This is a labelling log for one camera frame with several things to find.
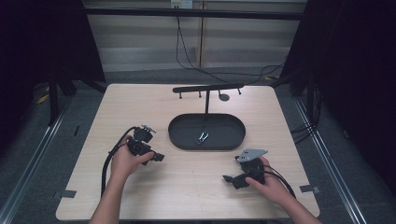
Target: black tape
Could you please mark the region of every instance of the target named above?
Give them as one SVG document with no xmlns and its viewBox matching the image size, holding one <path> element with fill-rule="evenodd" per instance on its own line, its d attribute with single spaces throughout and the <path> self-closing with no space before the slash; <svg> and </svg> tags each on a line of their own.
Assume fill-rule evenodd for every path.
<svg viewBox="0 0 396 224">
<path fill-rule="evenodd" d="M 300 190 L 302 193 L 307 193 L 307 192 L 312 191 L 314 194 L 317 194 L 320 192 L 318 187 L 312 187 L 310 185 L 300 186 Z"/>
<path fill-rule="evenodd" d="M 52 195 L 53 199 L 62 199 L 62 198 L 74 198 L 76 196 L 75 190 L 62 190 L 62 191 L 55 191 Z"/>
</svg>

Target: wooden table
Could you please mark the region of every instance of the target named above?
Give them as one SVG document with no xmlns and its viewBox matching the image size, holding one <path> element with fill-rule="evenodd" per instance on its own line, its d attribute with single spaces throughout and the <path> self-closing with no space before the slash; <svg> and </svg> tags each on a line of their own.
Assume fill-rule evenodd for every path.
<svg viewBox="0 0 396 224">
<path fill-rule="evenodd" d="M 112 84 L 107 88 L 76 167 L 67 185 L 75 198 L 62 198 L 56 212 L 60 220 L 87 220 L 99 203 L 101 172 L 108 151 L 126 130 L 147 123 L 157 131 L 149 142 L 165 158 L 150 161 L 129 177 L 125 186 L 120 219 L 215 220 L 269 219 L 287 217 L 283 209 L 263 198 L 253 188 L 234 189 L 223 175 L 242 174 L 234 156 L 244 148 L 264 148 L 265 157 L 294 189 L 297 199 L 314 216 L 319 215 L 304 167 L 290 135 L 274 90 L 244 87 L 222 91 L 230 100 L 210 95 L 209 113 L 228 113 L 240 118 L 247 129 L 242 145 L 231 151 L 186 151 L 172 145 L 168 125 L 177 115 L 205 112 L 205 92 L 172 92 L 183 85 Z"/>
</svg>

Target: black curtain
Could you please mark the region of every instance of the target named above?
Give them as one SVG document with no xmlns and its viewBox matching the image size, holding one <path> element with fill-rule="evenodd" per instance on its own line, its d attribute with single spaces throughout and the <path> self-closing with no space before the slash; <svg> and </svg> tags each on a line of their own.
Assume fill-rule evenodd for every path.
<svg viewBox="0 0 396 224">
<path fill-rule="evenodd" d="M 51 10 L 83 7 L 81 0 L 3 2 L 0 6 L 2 149 L 18 130 L 36 84 L 49 82 L 52 75 L 61 87 L 70 86 L 73 79 L 106 82 L 87 15 Z"/>
<path fill-rule="evenodd" d="M 314 79 L 325 104 L 396 195 L 396 2 L 308 0 L 281 77 L 300 94 Z"/>
</svg>

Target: wall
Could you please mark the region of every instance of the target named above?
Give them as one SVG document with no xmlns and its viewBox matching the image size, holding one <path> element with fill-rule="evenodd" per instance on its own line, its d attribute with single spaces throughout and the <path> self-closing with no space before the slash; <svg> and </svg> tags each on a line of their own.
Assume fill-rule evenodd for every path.
<svg viewBox="0 0 396 224">
<path fill-rule="evenodd" d="M 86 6 L 170 8 L 170 0 L 86 0 Z M 303 12 L 305 0 L 193 1 L 193 8 Z M 172 17 L 89 15 L 105 72 L 189 66 Z M 285 61 L 298 21 L 180 18 L 189 59 L 197 67 L 265 66 Z"/>
</svg>

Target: black oval tray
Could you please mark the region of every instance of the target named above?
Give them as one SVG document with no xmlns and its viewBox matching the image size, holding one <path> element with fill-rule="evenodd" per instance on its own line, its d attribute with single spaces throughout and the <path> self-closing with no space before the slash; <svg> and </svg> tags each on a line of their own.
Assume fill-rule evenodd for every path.
<svg viewBox="0 0 396 224">
<path fill-rule="evenodd" d="M 182 114 L 168 127 L 169 138 L 176 147 L 186 150 L 231 150 L 244 141 L 244 123 L 230 114 Z M 201 144 L 197 139 L 208 134 Z"/>
</svg>

